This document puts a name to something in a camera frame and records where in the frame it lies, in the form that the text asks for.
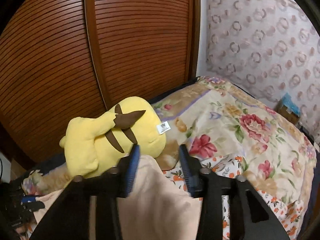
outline yellow plush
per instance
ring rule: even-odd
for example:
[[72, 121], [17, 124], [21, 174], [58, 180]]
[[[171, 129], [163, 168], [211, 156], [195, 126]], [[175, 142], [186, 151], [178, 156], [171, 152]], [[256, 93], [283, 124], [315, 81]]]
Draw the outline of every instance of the yellow plush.
[[96, 119], [72, 119], [60, 140], [71, 176], [101, 175], [129, 153], [133, 142], [142, 155], [158, 157], [166, 143], [156, 128], [160, 123], [151, 105], [139, 97], [122, 100]]

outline patterned wallpaper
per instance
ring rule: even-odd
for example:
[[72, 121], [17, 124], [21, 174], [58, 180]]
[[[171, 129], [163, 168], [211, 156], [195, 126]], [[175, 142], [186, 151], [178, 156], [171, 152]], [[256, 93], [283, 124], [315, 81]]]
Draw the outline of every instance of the patterned wallpaper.
[[274, 107], [288, 92], [320, 132], [320, 38], [291, 0], [207, 0], [207, 70]]

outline plush tag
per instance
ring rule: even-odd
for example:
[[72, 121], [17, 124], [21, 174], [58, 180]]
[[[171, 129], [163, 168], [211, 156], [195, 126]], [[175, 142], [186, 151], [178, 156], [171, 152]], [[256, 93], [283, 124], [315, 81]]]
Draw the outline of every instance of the plush tag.
[[163, 134], [164, 132], [170, 130], [171, 128], [170, 128], [168, 122], [165, 121], [165, 122], [163, 122], [161, 124], [158, 124], [157, 125], [157, 129], [158, 129], [159, 134]]

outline screw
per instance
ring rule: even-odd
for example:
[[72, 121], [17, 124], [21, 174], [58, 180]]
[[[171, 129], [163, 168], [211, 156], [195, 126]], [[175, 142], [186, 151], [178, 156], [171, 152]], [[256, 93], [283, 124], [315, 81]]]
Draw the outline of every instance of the screw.
[[74, 182], [81, 182], [83, 180], [83, 177], [81, 175], [77, 175], [73, 178]]
[[236, 176], [236, 179], [240, 182], [244, 182], [247, 180], [247, 178], [244, 175], [238, 175]]
[[209, 168], [201, 168], [201, 169], [200, 169], [200, 172], [201, 172], [202, 174], [210, 174], [212, 171], [211, 171], [211, 169], [209, 169]]
[[117, 167], [112, 167], [108, 170], [110, 174], [117, 174], [119, 172], [119, 169]]

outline cable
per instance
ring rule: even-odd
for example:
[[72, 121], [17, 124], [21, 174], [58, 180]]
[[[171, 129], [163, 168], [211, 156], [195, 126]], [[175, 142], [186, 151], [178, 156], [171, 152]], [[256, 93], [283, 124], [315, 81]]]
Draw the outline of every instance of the cable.
[[1, 158], [0, 158], [0, 163], [1, 163], [1, 173], [0, 173], [0, 181], [1, 181], [1, 179], [2, 179], [2, 171], [3, 171], [3, 164], [2, 164]]

